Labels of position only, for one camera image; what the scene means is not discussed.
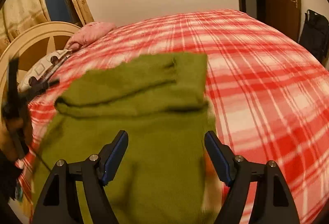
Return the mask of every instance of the plaid bedsheet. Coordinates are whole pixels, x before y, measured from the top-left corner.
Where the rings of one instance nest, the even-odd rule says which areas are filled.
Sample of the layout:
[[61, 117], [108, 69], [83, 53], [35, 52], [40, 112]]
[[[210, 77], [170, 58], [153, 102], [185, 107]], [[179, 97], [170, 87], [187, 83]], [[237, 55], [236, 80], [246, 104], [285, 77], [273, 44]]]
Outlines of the plaid bedsheet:
[[[301, 223], [311, 223], [329, 198], [329, 73], [302, 46], [239, 11], [145, 20], [78, 51], [53, 76], [60, 85], [29, 104], [33, 148], [56, 114], [54, 101], [73, 80], [87, 70], [168, 51], [208, 54], [206, 94], [220, 140], [249, 161], [277, 161]], [[23, 160], [19, 179], [27, 197], [34, 160], [32, 153]], [[241, 223], [249, 220], [255, 188], [252, 184]]]

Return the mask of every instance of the window pane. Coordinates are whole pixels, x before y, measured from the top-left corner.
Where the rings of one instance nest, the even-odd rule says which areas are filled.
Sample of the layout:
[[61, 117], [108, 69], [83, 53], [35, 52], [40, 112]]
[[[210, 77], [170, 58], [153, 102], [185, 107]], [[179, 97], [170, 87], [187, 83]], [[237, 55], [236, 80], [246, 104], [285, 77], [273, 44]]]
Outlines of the window pane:
[[46, 0], [46, 5], [52, 21], [73, 23], [65, 0]]

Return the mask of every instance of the folded green cloth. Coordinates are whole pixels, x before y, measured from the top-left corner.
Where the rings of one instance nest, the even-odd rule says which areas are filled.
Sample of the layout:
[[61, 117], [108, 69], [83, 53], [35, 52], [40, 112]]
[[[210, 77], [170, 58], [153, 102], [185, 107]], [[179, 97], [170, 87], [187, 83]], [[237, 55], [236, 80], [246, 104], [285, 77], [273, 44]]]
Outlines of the folded green cloth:
[[[207, 56], [191, 53], [143, 55], [87, 72], [57, 99], [42, 158], [49, 165], [82, 161], [126, 130], [126, 154], [105, 187], [119, 223], [204, 223], [203, 136], [215, 130], [206, 72]], [[36, 165], [35, 204], [48, 174]], [[92, 223], [77, 186], [84, 222]]]

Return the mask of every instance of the garment sleeve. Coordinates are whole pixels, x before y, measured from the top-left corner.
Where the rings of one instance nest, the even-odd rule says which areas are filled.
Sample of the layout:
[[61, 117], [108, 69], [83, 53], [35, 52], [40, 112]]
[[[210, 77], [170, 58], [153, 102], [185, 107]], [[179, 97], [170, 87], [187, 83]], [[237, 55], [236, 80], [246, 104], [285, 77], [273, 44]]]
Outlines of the garment sleeve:
[[0, 192], [6, 200], [9, 200], [10, 197], [15, 199], [17, 178], [21, 173], [22, 170], [8, 161], [0, 150]]

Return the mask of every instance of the silver screw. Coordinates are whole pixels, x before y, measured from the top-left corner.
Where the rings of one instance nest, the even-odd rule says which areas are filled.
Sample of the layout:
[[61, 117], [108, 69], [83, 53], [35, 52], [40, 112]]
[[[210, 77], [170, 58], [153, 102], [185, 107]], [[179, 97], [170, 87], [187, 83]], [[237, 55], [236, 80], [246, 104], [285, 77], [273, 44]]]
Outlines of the silver screw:
[[62, 167], [65, 164], [64, 160], [58, 160], [56, 165], [58, 165], [59, 167]]
[[242, 155], [236, 155], [235, 160], [238, 162], [242, 162], [244, 160], [244, 157]]
[[91, 155], [91, 156], [89, 157], [89, 159], [90, 159], [91, 161], [96, 161], [96, 160], [98, 159], [98, 155]]
[[273, 160], [269, 161], [269, 166], [272, 168], [276, 167], [275, 161], [273, 161]]

